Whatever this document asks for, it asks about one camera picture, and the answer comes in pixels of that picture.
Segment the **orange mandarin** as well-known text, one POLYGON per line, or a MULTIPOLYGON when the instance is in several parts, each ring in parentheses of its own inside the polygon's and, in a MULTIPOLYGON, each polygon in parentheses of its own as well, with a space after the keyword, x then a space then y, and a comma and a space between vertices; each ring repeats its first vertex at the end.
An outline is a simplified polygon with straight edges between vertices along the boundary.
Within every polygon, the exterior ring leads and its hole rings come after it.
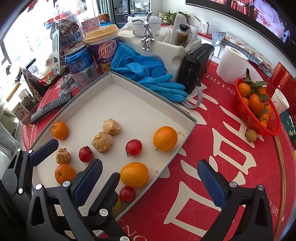
POLYGON ((140 188, 148 182, 149 170, 143 163, 128 163, 120 171, 120 180, 125 186, 140 188))
POLYGON ((65 181, 73 181, 77 174, 70 165, 60 164, 55 169, 54 175, 57 183, 62 185, 65 181))

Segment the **red cherry tomato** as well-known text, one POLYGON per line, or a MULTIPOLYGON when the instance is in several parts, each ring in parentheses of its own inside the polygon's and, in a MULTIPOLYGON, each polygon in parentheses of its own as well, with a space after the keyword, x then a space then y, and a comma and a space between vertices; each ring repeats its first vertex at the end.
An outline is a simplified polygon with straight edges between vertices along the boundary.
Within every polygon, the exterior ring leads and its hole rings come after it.
POLYGON ((93 160, 93 151, 90 147, 84 146, 79 150, 78 156, 81 162, 88 163, 93 160))
POLYGON ((129 140, 125 146, 125 151, 128 157, 140 154, 142 151, 142 142, 138 139, 129 140))

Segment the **large yellow orange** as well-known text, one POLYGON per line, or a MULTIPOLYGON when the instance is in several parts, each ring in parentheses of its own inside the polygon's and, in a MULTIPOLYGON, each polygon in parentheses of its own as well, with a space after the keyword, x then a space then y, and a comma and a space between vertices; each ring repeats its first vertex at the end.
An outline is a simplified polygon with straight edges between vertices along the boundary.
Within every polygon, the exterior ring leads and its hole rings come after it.
POLYGON ((157 150, 162 152, 170 151, 178 141, 178 134, 170 126, 160 127, 153 136, 153 144, 157 150))

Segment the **red cherry tomato hidden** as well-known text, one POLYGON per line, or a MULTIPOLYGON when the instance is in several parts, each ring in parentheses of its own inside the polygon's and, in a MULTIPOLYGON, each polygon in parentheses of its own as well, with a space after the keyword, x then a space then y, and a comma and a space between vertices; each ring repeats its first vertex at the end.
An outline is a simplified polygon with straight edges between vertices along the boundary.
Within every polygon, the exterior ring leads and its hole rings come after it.
POLYGON ((134 188, 124 186, 121 188, 119 192, 119 197, 123 202, 131 203, 136 199, 137 194, 134 188))

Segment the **long wooden stick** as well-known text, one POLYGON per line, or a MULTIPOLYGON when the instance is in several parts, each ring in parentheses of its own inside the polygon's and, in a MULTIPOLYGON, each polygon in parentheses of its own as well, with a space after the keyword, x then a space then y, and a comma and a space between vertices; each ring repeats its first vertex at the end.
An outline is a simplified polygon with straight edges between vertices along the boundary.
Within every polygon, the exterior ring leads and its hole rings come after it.
POLYGON ((284 217, 286 193, 287 193, 287 180, 285 176, 285 160, 283 156, 282 147, 280 144, 280 139, 278 136, 274 137, 275 147, 277 150, 278 162, 280 166, 280 176, 281 176, 281 191, 280 191, 280 210, 276 229, 274 232, 273 240, 277 240, 278 233, 282 224, 282 219, 284 217))

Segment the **small mandarin in tray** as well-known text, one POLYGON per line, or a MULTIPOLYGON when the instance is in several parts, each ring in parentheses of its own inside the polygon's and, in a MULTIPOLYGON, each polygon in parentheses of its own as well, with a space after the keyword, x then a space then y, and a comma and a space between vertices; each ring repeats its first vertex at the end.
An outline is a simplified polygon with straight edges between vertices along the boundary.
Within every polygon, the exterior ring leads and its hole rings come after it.
POLYGON ((64 140, 67 138, 67 135, 69 133, 68 126, 66 123, 59 121, 53 124, 50 128, 53 138, 57 140, 64 140))

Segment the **brown longan by basket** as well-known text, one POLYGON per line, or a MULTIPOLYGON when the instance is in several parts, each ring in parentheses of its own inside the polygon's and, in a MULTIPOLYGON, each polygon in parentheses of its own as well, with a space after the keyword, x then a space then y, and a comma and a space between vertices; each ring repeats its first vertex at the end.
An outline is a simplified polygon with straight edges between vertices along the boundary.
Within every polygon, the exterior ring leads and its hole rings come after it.
POLYGON ((245 133, 245 137, 248 140, 248 142, 255 142, 257 139, 257 133, 254 130, 248 129, 245 133))

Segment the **black remote control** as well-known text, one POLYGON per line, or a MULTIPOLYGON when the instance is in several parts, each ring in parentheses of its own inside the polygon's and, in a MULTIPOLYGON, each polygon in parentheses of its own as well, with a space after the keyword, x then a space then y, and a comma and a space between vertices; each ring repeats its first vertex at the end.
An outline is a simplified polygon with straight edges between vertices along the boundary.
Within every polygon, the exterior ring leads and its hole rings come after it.
POLYGON ((30 124, 34 125, 37 123, 41 118, 46 116, 49 112, 53 111, 59 106, 62 106, 64 104, 67 104, 72 99, 72 93, 67 93, 64 96, 60 96, 57 99, 54 99, 53 101, 49 102, 45 106, 43 106, 41 109, 36 111, 30 119, 30 124))

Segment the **red plastic fruit basket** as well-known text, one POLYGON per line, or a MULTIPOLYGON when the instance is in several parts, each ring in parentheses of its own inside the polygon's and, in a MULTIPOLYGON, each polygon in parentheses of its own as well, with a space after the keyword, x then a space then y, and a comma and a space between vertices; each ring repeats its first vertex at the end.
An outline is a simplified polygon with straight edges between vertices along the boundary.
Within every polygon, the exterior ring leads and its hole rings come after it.
POLYGON ((245 125, 262 136, 280 133, 280 116, 266 95, 264 81, 252 82, 250 77, 235 81, 235 107, 245 125))

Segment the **dark green gift bag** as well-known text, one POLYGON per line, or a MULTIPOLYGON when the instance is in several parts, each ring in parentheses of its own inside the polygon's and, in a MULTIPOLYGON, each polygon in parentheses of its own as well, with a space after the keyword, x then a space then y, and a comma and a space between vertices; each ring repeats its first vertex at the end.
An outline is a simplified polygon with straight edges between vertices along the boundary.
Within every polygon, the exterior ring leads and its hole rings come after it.
POLYGON ((282 114, 280 114, 280 121, 283 124, 285 131, 290 139, 293 149, 295 150, 295 126, 292 119, 292 116, 285 110, 282 114))

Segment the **grey white tray box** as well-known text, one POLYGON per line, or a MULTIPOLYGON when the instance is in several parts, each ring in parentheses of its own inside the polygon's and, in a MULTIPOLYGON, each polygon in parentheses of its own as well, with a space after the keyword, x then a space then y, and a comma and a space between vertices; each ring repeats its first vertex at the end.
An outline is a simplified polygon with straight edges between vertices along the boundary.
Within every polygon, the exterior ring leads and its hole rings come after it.
POLYGON ((147 183, 136 189, 136 198, 141 199, 166 170, 197 123, 177 105, 114 72, 104 74, 73 97, 39 134, 32 144, 33 150, 53 137, 52 126, 59 121, 69 130, 59 147, 69 152, 70 166, 76 172, 86 168, 78 157, 82 147, 90 147, 103 165, 99 180, 79 208, 82 215, 88 214, 111 174, 120 172, 128 163, 141 162, 148 168, 147 183), (158 150, 153 143, 155 132, 163 126, 172 127, 178 136, 177 143, 167 152, 158 150))

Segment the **white paper cup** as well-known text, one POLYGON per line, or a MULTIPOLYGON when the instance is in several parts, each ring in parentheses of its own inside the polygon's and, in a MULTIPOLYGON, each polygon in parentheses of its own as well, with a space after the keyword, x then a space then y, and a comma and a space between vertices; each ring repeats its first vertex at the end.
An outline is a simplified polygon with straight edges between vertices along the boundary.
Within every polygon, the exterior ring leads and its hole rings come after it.
POLYGON ((278 114, 282 114, 284 111, 288 110, 290 107, 286 97, 279 89, 275 89, 274 94, 271 97, 271 100, 278 111, 278 114))

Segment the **mandarins with leaves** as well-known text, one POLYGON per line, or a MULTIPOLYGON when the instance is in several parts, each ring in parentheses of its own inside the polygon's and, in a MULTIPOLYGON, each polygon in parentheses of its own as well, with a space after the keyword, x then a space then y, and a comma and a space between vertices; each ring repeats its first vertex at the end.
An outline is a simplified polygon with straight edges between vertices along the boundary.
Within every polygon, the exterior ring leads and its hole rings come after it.
POLYGON ((273 113, 266 93, 267 83, 264 81, 252 81, 250 70, 246 68, 245 77, 240 78, 238 90, 243 101, 255 115, 258 121, 268 128, 270 116, 273 113))

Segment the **blue drink can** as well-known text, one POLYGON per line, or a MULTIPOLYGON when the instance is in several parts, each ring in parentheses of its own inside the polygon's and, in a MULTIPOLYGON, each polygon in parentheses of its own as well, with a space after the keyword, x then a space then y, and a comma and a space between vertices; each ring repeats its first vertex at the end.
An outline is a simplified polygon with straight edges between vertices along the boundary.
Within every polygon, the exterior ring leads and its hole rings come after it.
POLYGON ((99 77, 91 51, 85 43, 77 44, 65 53, 65 63, 80 90, 99 77))

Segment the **red gift boxes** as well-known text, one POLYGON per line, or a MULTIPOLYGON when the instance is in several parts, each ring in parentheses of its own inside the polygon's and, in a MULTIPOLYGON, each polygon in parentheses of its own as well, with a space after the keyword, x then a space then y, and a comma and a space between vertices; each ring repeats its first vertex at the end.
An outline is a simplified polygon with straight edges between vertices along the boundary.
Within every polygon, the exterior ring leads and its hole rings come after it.
POLYGON ((273 85, 286 97, 290 107, 289 112, 295 113, 296 108, 296 81, 292 74, 278 62, 271 76, 273 85))

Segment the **white paper towel roll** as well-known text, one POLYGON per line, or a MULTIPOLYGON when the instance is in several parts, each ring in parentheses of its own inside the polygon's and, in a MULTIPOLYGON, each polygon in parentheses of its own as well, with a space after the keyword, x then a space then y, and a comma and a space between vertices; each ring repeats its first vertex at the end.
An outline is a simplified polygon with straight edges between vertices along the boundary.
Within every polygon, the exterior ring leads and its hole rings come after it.
POLYGON ((223 81, 234 85, 236 79, 245 74, 247 60, 243 53, 230 46, 226 46, 216 73, 223 81))

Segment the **black radio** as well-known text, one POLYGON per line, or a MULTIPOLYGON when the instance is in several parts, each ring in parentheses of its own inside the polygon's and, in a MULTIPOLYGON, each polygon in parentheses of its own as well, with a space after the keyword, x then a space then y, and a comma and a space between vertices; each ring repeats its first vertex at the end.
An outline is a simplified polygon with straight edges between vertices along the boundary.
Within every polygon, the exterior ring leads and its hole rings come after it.
POLYGON ((212 45, 201 44, 184 57, 177 83, 184 85, 187 94, 191 94, 196 86, 201 86, 200 80, 209 68, 213 53, 212 45))

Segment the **blue rubber gloves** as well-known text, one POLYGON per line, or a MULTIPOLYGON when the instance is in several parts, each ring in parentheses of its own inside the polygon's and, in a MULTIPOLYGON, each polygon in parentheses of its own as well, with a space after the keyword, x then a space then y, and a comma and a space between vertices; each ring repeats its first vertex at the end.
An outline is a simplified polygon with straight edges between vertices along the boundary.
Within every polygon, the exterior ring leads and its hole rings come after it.
POLYGON ((171 82, 164 64, 149 56, 142 56, 120 42, 111 63, 112 71, 131 79, 171 102, 183 102, 188 94, 182 84, 171 82))

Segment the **white organizer container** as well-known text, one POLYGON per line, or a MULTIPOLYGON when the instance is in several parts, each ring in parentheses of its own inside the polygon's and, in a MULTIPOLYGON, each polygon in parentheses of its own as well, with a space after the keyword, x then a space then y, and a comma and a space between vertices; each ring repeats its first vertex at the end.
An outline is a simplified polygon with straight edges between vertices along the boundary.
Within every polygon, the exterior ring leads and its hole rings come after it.
POLYGON ((147 16, 136 16, 119 31, 119 40, 130 46, 143 56, 156 58, 165 66, 166 73, 172 74, 172 82, 177 81, 179 69, 184 57, 201 45, 201 39, 197 36, 197 28, 188 25, 189 37, 184 44, 176 45, 177 30, 180 24, 187 24, 187 19, 182 13, 177 13, 173 25, 167 27, 156 26, 160 18, 152 15, 149 18, 149 29, 154 34, 154 41, 142 45, 145 27, 142 22, 147 16))

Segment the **silver rabbit figurine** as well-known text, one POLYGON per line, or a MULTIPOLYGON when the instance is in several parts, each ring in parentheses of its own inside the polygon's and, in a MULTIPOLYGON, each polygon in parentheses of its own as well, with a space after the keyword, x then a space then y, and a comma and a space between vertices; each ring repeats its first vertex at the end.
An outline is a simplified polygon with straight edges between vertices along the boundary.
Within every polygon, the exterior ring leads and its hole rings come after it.
POLYGON ((149 22, 149 19, 151 16, 152 16, 152 11, 149 11, 145 21, 139 18, 133 18, 132 20, 132 33, 137 37, 142 37, 140 40, 142 43, 142 51, 146 51, 146 52, 149 52, 151 50, 149 43, 154 41, 154 33, 150 29, 151 24, 149 22), (142 26, 145 29, 143 33, 140 32, 139 27, 136 27, 135 23, 137 22, 142 23, 142 26))

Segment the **glass display cabinet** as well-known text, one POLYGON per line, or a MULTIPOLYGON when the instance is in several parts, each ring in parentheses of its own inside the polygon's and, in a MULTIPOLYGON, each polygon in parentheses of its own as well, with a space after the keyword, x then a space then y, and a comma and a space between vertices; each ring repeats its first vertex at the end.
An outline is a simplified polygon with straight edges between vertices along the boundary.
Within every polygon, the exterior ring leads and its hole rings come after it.
POLYGON ((151 10, 150 0, 113 0, 112 10, 114 23, 121 29, 137 14, 146 14, 151 10))

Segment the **wall television screen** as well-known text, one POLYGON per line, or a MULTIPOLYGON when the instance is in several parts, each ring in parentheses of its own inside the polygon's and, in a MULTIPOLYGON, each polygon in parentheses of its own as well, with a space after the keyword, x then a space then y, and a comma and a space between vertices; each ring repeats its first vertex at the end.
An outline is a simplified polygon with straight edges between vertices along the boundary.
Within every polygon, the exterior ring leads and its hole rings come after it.
POLYGON ((295 60, 295 23, 275 1, 186 1, 232 17, 270 39, 291 61, 295 60))

